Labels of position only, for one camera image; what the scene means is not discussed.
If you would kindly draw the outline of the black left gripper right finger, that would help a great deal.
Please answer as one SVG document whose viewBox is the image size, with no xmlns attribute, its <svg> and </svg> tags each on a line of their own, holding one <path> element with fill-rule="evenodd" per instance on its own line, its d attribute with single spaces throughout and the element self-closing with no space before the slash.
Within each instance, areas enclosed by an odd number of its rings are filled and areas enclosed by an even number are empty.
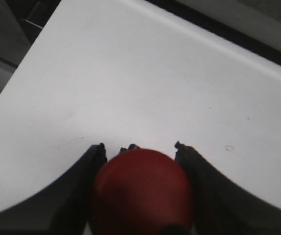
<svg viewBox="0 0 281 235">
<path fill-rule="evenodd" d="M 281 235 L 281 209 L 247 192 L 180 142 L 175 160 L 194 194 L 194 227 L 199 235 Z"/>
</svg>

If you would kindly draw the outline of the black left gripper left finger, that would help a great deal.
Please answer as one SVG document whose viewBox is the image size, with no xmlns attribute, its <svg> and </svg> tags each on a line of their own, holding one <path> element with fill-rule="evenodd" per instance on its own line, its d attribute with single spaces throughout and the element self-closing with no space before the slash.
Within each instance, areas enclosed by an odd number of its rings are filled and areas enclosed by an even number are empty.
<svg viewBox="0 0 281 235">
<path fill-rule="evenodd" d="M 107 162 L 104 144 L 92 145 L 58 179 L 0 212 L 0 235 L 80 235 L 89 213 L 91 187 Z"/>
</svg>

